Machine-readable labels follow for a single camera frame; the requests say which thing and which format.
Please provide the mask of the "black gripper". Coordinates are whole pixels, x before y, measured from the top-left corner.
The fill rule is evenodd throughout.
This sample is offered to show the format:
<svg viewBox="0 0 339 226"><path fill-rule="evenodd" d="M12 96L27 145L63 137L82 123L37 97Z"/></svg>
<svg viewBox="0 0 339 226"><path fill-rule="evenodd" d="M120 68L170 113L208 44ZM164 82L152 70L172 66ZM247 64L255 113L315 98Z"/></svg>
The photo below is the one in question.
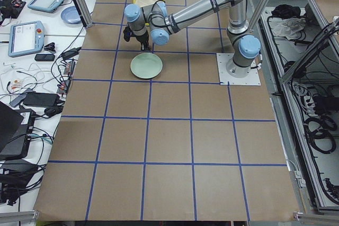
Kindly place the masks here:
<svg viewBox="0 0 339 226"><path fill-rule="evenodd" d="M123 31L123 38L126 42L130 41L130 38L136 38L138 42L140 42L140 50L141 51L151 51L151 46L149 45L149 34L146 30L145 32L141 32L141 35L136 35L130 26L126 26Z"/></svg>

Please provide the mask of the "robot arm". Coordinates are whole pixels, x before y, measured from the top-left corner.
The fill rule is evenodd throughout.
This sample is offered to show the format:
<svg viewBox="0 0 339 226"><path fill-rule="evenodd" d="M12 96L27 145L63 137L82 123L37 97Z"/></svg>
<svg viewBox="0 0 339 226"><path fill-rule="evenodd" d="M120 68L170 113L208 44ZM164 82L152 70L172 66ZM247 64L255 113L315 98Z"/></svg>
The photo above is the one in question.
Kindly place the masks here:
<svg viewBox="0 0 339 226"><path fill-rule="evenodd" d="M164 0L140 7L129 4L124 9L127 26L123 31L125 41L132 37L141 45L142 51L149 51L149 41L162 46L169 42L171 34L196 23L220 10L229 9L227 35L234 50L238 40L248 34L249 22L246 17L247 0L199 0L173 14L168 14Z"/></svg>

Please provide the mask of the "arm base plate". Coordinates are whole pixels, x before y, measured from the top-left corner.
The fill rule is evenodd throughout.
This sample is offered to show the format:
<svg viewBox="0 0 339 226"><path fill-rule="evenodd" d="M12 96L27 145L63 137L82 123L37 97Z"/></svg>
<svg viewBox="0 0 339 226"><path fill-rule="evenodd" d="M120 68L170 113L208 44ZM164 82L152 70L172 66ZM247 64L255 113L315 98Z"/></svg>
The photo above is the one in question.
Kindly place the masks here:
<svg viewBox="0 0 339 226"><path fill-rule="evenodd" d="M220 85L260 86L260 77L253 59L250 67L239 67L233 62L233 53L217 53Z"/></svg>

